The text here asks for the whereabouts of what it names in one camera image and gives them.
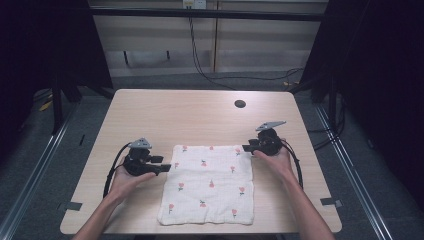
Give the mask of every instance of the black cable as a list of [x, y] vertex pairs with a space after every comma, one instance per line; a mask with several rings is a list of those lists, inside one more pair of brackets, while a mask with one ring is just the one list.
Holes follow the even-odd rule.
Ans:
[[296, 165], [296, 170], [297, 170], [297, 178], [299, 181], [299, 185], [300, 187], [303, 189], [303, 177], [302, 177], [302, 169], [300, 168], [300, 160], [296, 157], [296, 154], [294, 153], [293, 148], [290, 146], [290, 144], [286, 141], [286, 140], [281, 140], [283, 141], [285, 144], [283, 144], [283, 147], [285, 149], [287, 149], [287, 151], [292, 155], [293, 157], [293, 161], [294, 164]]
[[128, 145], [130, 145], [130, 144], [131, 144], [131, 143], [127, 143], [127, 144], [125, 144], [125, 146], [123, 146], [123, 147], [121, 148], [121, 150], [119, 150], [118, 154], [116, 155], [115, 161], [113, 161], [113, 165], [112, 165], [112, 167], [110, 168], [110, 170], [109, 170], [109, 174], [107, 175], [107, 178], [106, 178], [105, 188], [104, 188], [104, 190], [103, 190], [103, 198], [104, 198], [104, 197], [106, 197], [106, 195], [109, 193], [109, 186], [110, 186], [110, 182], [112, 181], [113, 173], [116, 171], [116, 169], [117, 169], [118, 167], [120, 167], [120, 166], [121, 166], [121, 165], [119, 165], [119, 166], [115, 167], [116, 162], [118, 162], [119, 156], [121, 156], [121, 153], [122, 153], [122, 152], [125, 150], [125, 148], [127, 148], [127, 147], [128, 147]]
[[330, 139], [327, 139], [325, 141], [322, 141], [320, 143], [317, 143], [314, 145], [314, 150], [318, 151], [320, 149], [322, 149], [323, 147], [327, 146], [329, 143], [334, 142], [335, 140], [337, 140], [340, 135], [342, 134], [344, 127], [345, 127], [345, 109], [346, 109], [346, 104], [344, 102], [344, 99], [341, 99], [341, 109], [339, 112], [339, 123], [337, 124], [337, 129], [333, 129], [334, 131], [334, 136], [331, 137]]
[[280, 79], [288, 78], [289, 76], [297, 73], [298, 71], [304, 70], [304, 68], [292, 68], [292, 69], [289, 69], [284, 76], [275, 77], [275, 78], [259, 78], [259, 77], [243, 77], [243, 76], [241, 76], [241, 77], [210, 77], [210, 76], [206, 76], [206, 74], [202, 70], [202, 67], [201, 67], [200, 61], [199, 61], [199, 57], [198, 57], [198, 54], [197, 54], [197, 47], [196, 47], [196, 41], [195, 41], [195, 37], [194, 37], [194, 27], [193, 27], [193, 19], [192, 18], [189, 18], [189, 23], [190, 23], [190, 34], [191, 34], [192, 55], [193, 55], [194, 66], [196, 67], [197, 72], [212, 84], [215, 84], [215, 85], [218, 85], [218, 86], [221, 86], [221, 87], [225, 87], [225, 88], [228, 88], [228, 89], [231, 89], [231, 90], [236, 90], [232, 87], [214, 82], [212, 80], [253, 79], [253, 80], [263, 80], [263, 81], [274, 81], [274, 80], [280, 80]]

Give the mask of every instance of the floral print towel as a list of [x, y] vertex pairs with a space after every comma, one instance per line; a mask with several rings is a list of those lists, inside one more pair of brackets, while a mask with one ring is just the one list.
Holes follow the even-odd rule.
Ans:
[[174, 147], [158, 220], [186, 223], [253, 223], [251, 154], [242, 146]]

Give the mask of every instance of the forearm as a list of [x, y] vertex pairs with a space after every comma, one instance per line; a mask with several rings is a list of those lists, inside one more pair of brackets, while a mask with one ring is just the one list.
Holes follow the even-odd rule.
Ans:
[[291, 202], [301, 239], [334, 239], [327, 223], [306, 196], [294, 174], [285, 173], [281, 178]]
[[113, 195], [107, 195], [73, 239], [98, 239], [119, 202]]

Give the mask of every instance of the black tape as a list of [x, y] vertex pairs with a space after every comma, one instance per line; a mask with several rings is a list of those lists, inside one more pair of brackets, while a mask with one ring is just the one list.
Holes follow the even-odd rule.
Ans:
[[320, 200], [321, 200], [321, 204], [323, 206], [333, 205], [334, 204], [333, 198], [321, 198]]
[[323, 206], [334, 205], [336, 208], [343, 206], [343, 203], [341, 200], [334, 201], [333, 198], [321, 198], [320, 200]]
[[61, 203], [57, 207], [57, 210], [66, 212], [66, 210], [73, 210], [73, 211], [79, 211], [81, 209], [82, 203], [75, 203], [75, 202], [67, 202], [67, 203]]

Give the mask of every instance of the electrical outlet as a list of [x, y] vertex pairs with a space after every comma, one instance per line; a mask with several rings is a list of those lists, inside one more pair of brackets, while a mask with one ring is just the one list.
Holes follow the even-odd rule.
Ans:
[[194, 9], [194, 0], [183, 0], [184, 9]]
[[194, 0], [195, 9], [206, 9], [206, 0]]

